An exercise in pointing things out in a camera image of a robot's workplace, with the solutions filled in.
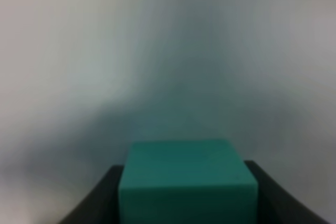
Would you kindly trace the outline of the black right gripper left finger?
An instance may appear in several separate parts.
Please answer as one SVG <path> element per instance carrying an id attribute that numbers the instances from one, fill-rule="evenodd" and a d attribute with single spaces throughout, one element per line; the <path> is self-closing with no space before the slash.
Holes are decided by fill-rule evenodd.
<path id="1" fill-rule="evenodd" d="M 95 188 L 60 223 L 120 223 L 118 185 L 124 167 L 112 166 Z"/>

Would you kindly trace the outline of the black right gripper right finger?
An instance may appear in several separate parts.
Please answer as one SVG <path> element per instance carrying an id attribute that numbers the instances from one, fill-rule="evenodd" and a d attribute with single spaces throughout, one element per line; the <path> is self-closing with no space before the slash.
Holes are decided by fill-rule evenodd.
<path id="1" fill-rule="evenodd" d="M 257 223 L 328 224 L 272 179 L 256 162 L 245 161 L 258 181 Z"/>

